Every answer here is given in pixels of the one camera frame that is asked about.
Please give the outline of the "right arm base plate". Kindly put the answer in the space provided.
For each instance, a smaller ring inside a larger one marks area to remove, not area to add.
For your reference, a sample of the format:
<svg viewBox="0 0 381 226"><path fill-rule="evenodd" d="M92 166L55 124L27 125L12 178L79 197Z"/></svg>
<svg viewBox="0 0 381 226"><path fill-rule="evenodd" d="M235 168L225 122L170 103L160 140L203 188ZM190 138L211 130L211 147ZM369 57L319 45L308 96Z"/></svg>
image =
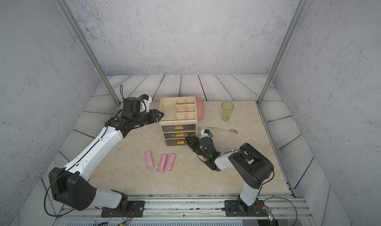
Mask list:
<svg viewBox="0 0 381 226"><path fill-rule="evenodd" d="M225 200L222 211L227 217L268 217L267 207L262 200L251 206L247 206L241 199Z"/></svg>

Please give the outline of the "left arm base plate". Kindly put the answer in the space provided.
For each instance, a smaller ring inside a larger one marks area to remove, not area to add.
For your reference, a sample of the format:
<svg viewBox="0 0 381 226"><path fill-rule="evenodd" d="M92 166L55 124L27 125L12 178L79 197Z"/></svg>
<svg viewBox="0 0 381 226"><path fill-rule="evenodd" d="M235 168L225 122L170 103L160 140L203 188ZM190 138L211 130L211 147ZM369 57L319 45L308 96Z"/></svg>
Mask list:
<svg viewBox="0 0 381 226"><path fill-rule="evenodd" d="M145 201L123 201L115 209L103 208L102 218L141 218L143 217Z"/></svg>

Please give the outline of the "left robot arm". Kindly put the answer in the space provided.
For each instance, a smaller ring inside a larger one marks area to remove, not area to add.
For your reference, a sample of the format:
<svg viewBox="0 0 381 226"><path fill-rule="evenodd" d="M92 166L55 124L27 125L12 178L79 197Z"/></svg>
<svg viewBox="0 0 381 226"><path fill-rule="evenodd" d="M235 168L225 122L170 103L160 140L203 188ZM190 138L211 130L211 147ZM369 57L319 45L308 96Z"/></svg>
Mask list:
<svg viewBox="0 0 381 226"><path fill-rule="evenodd" d="M164 114L157 109L138 114L118 111L77 157L63 168L55 167L49 172L48 191L51 192L53 200L77 211L97 207L109 211L110 216L126 215L129 212L127 195L115 190L98 190L89 180L110 150L130 131L157 123L163 117Z"/></svg>

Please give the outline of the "beige drawer organizer cabinet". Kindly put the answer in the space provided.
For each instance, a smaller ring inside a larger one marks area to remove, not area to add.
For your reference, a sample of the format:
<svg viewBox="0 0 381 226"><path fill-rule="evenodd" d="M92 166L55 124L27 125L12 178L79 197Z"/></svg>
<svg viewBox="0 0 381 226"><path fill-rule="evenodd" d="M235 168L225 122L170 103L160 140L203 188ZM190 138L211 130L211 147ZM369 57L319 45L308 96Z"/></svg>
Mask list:
<svg viewBox="0 0 381 226"><path fill-rule="evenodd" d="M195 97L162 98L160 100L160 111L164 114L164 117L159 122L160 128L163 125L196 124L197 131Z"/></svg>

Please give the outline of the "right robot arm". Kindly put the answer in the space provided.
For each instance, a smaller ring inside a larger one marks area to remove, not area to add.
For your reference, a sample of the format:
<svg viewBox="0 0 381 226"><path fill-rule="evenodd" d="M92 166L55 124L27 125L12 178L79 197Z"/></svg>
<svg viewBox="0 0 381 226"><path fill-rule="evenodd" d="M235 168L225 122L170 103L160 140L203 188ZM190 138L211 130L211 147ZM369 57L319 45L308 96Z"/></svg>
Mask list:
<svg viewBox="0 0 381 226"><path fill-rule="evenodd" d="M263 185L271 181L270 176L274 174L271 161L249 143L244 143L236 150L220 153L210 136L187 137L185 141L211 170L235 168L245 182L238 198L237 208L244 214L251 211L258 201Z"/></svg>

